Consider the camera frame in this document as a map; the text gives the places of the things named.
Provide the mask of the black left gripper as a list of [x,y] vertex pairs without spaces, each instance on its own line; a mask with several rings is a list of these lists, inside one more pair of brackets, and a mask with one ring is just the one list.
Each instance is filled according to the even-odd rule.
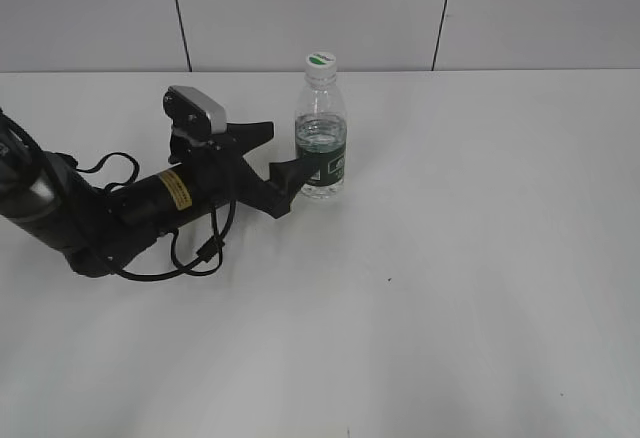
[[277,219],[291,211],[295,197],[319,170],[320,159],[303,156],[269,164],[269,180],[263,180],[244,155],[274,138],[274,123],[229,123],[224,134],[195,142],[172,128],[170,161],[191,197],[191,205],[179,211],[167,205],[169,219],[195,219],[210,204],[218,208],[237,201]]

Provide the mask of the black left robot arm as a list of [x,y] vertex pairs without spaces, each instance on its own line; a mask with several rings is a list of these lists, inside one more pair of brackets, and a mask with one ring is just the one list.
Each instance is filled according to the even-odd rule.
[[[180,275],[209,276],[203,269],[224,259],[225,238],[243,204],[280,218],[320,166],[307,155],[269,166],[262,179],[248,164],[248,152],[274,136],[271,122],[223,124],[213,129],[209,117],[182,107],[168,110],[172,121],[169,168],[95,187],[85,175],[100,171],[107,156],[81,169],[68,154],[43,150],[14,120],[1,117],[1,214],[49,248],[61,253],[82,276],[115,274],[155,282]],[[172,252],[173,270],[138,274],[126,267],[166,235],[179,236],[184,225],[208,215],[211,235],[194,258],[181,262]]]

